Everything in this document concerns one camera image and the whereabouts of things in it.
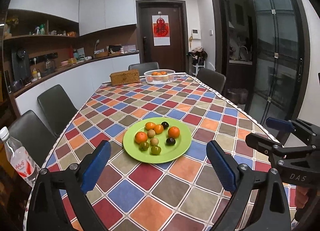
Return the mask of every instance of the metal screw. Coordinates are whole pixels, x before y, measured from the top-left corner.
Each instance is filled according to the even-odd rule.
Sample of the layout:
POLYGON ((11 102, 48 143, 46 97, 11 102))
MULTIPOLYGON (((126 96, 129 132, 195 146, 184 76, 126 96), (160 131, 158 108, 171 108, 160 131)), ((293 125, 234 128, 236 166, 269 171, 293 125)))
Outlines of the metal screw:
POLYGON ((69 168, 70 168, 70 170, 75 170, 76 168, 78 168, 78 164, 76 164, 76 163, 70 164, 69 168))
POLYGON ((273 173, 273 174, 277 174, 278 173, 278 170, 276 169, 276 168, 271 168, 271 173, 273 173))
POLYGON ((41 175, 45 175, 48 172, 47 168, 43 168, 40 170, 41 175))
POLYGON ((239 166, 240 166, 240 169, 242 169, 242 170, 244 170, 244 171, 249 168, 249 166, 246 165, 246 164, 240 164, 239 166))

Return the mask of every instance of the plate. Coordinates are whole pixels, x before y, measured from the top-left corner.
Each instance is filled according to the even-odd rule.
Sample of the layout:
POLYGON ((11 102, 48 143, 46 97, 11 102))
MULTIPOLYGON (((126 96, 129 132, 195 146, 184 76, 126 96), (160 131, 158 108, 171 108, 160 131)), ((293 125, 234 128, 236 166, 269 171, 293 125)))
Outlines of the plate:
POLYGON ((173 118, 148 118, 135 123, 128 129, 128 131, 124 134, 123 146, 126 152, 132 158, 143 163, 159 164, 170 162, 183 155, 190 147, 191 140, 192 137, 189 128, 181 121, 173 118), (134 141, 136 133, 139 131, 147 133, 148 131, 145 128, 147 122, 154 122, 156 125, 158 125, 164 121, 168 122, 169 127, 161 134, 155 135, 155 137, 159 139, 158 146, 161 147, 161 153, 159 155, 153 155, 151 153, 151 145, 147 151, 141 151, 139 149, 139 144, 134 141), (167 145, 165 143, 168 138, 168 129, 171 126, 176 126, 180 129, 180 136, 176 138, 175 145, 167 145))

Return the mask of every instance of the basket of oranges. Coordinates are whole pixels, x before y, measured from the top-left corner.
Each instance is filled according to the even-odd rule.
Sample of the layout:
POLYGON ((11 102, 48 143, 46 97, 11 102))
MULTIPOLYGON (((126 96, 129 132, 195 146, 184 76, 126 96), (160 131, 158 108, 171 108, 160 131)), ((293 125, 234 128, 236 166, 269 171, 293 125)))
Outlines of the basket of oranges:
POLYGON ((171 69, 154 69, 144 73, 148 84, 159 85, 173 82, 175 71, 171 69))

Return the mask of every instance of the blue gripper pad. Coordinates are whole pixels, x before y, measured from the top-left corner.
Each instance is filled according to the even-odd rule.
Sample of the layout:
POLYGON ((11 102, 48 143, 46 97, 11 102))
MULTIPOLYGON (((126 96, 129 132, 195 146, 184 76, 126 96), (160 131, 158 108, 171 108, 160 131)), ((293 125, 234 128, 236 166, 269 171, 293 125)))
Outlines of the blue gripper pad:
POLYGON ((266 120, 267 127, 270 127, 272 129, 276 129, 278 131, 283 132, 294 132, 294 126, 291 122, 285 121, 285 120, 279 120, 276 118, 267 118, 266 120))
POLYGON ((84 194, 93 190, 110 156, 111 145, 105 140, 101 141, 92 154, 86 155, 91 162, 86 171, 82 174, 81 190, 84 194))
POLYGON ((233 193, 239 181, 238 163, 216 141, 207 143, 207 157, 226 191, 233 193))

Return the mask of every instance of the chair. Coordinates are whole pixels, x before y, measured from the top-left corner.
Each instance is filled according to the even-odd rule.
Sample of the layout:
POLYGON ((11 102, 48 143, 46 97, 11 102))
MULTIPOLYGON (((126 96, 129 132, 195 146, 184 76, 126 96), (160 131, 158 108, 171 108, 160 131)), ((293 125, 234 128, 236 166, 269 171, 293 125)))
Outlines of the chair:
POLYGON ((77 109, 61 85, 53 86, 38 96, 38 103, 56 137, 59 137, 77 109))
POLYGON ((137 69, 139 71, 139 75, 143 76, 145 72, 159 69, 159 64, 155 62, 145 62, 145 63, 137 63, 129 65, 128 69, 137 69))
POLYGON ((14 121, 9 133, 23 144, 39 167, 42 167, 56 142, 56 138, 32 110, 14 121))
POLYGON ((215 91, 222 93, 224 84, 226 83, 226 77, 214 70, 201 68, 197 74, 197 79, 204 84, 214 89, 215 91))

